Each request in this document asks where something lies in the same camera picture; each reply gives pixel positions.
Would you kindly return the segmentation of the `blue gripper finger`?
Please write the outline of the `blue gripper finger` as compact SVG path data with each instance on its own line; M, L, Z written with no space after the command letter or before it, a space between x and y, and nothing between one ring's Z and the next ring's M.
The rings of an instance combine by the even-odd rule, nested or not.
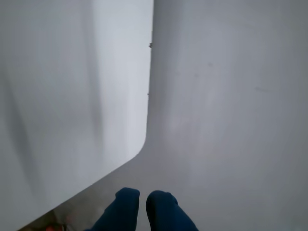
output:
M122 188L114 201L95 222L92 231L134 231L137 226L140 192Z
M196 231L189 216L169 192L153 191L146 200L146 212L152 231Z

